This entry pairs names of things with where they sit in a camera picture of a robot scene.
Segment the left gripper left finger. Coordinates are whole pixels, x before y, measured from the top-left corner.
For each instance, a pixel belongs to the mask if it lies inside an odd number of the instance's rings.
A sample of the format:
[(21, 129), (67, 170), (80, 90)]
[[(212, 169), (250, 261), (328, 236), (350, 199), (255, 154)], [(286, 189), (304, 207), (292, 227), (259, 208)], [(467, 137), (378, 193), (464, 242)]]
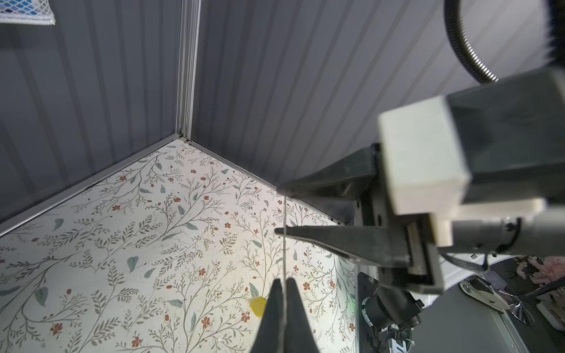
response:
[(276, 279), (269, 292), (251, 353), (283, 352), (284, 334), (284, 294), (282, 283)]

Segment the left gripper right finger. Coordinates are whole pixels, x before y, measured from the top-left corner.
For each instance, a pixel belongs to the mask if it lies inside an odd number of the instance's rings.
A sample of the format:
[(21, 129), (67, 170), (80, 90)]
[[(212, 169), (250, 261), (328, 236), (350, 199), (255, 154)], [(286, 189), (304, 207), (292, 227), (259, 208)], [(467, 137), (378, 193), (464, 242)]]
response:
[(285, 285), (286, 324), (284, 333), (284, 352), (319, 353), (295, 279), (287, 279)]

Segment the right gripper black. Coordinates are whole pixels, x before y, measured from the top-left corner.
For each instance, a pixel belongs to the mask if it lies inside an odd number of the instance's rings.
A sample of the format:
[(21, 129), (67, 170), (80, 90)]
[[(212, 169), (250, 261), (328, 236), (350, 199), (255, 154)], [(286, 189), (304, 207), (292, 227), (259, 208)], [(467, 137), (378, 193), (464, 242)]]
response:
[[(421, 294), (444, 290), (430, 215), (394, 212), (377, 144), (285, 182), (277, 192), (293, 199), (358, 199), (354, 225), (361, 227), (287, 227), (286, 237), (374, 268), (385, 286)], [(275, 234), (282, 236), (283, 228), (276, 228)]]

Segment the yellow key tag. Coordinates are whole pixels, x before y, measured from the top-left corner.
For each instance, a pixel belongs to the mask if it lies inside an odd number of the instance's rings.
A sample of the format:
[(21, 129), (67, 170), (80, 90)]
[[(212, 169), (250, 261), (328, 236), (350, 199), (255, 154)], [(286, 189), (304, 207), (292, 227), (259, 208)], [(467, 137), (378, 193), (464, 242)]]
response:
[(262, 318), (267, 305), (267, 300), (264, 297), (254, 297), (249, 301), (252, 312), (258, 317)]

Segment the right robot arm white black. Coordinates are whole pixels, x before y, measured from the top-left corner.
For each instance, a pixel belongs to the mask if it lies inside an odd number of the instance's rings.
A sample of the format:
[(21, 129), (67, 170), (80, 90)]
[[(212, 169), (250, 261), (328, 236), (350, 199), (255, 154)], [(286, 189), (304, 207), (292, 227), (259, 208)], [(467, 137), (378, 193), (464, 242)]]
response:
[(276, 233), (376, 269), (358, 275), (360, 351), (413, 346), (422, 295), (454, 285), (442, 262), (467, 277), (500, 254), (564, 254), (564, 3), (546, 7), (550, 62), (499, 79), (446, 1), (447, 39), (478, 85), (381, 113), (376, 144), (277, 188), (355, 202), (351, 226)]

